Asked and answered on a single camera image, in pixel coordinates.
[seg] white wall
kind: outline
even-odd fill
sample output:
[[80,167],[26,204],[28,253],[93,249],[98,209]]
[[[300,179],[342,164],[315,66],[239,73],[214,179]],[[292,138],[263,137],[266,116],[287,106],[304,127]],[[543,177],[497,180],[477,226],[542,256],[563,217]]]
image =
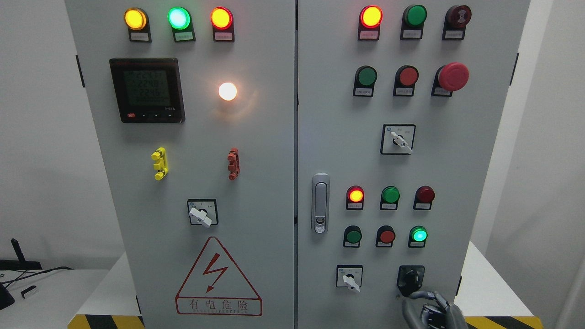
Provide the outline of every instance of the white wall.
[[0,0],[0,258],[45,268],[123,252],[62,0]]
[[487,259],[546,328],[582,328],[585,2],[551,13]]
[[531,0],[528,9],[524,32],[518,48],[520,56],[514,74],[514,82],[508,90],[471,237],[477,249],[484,255],[510,167],[514,143],[524,113],[552,2],[553,0]]

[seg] yellow indicator light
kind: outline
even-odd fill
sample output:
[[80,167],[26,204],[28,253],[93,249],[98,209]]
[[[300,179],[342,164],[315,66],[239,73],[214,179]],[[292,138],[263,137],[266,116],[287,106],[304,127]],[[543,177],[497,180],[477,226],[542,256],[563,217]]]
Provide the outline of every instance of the yellow indicator light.
[[373,29],[382,22],[382,9],[378,6],[367,6],[362,9],[360,20],[363,26]]
[[349,193],[349,199],[352,202],[359,202],[364,199],[364,192],[360,190],[353,190]]
[[146,14],[140,8],[128,8],[124,13],[124,21],[131,30],[142,30],[146,26]]
[[219,86],[219,96],[225,101],[231,101],[236,98],[238,89],[233,83],[222,83]]
[[232,25],[232,13],[224,7],[217,7],[211,11],[211,23],[220,30],[225,30]]

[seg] robotic hand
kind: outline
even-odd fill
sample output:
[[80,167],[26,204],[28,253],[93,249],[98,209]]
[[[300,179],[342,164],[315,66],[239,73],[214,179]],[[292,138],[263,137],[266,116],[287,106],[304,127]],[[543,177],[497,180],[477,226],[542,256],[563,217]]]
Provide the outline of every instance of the robotic hand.
[[425,298],[429,300],[434,300],[437,302],[438,307],[433,305],[426,305],[422,309],[422,313],[420,318],[417,316],[417,312],[412,305],[410,300],[403,300],[402,301],[402,316],[404,316],[404,320],[408,324],[410,329],[428,329],[428,319],[429,314],[431,311],[436,313],[442,313],[445,316],[445,328],[446,329],[467,329],[467,323],[465,322],[465,318],[463,317],[463,313],[458,308],[457,305],[448,302],[441,294],[438,292],[413,292],[410,296],[410,299],[418,299],[418,298]]

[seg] black device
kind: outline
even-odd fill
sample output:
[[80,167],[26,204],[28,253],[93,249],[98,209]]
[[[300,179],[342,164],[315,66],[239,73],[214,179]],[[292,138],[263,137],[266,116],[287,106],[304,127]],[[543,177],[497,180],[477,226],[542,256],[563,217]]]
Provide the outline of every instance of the black device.
[[185,121],[176,58],[110,59],[109,63],[122,122]]

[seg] warning triangle sign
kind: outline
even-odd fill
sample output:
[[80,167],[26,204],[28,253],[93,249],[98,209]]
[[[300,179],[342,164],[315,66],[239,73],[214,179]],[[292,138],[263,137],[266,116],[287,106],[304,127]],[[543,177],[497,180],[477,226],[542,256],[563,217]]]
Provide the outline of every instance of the warning triangle sign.
[[207,239],[175,304],[178,314],[262,315],[262,299],[216,237]]

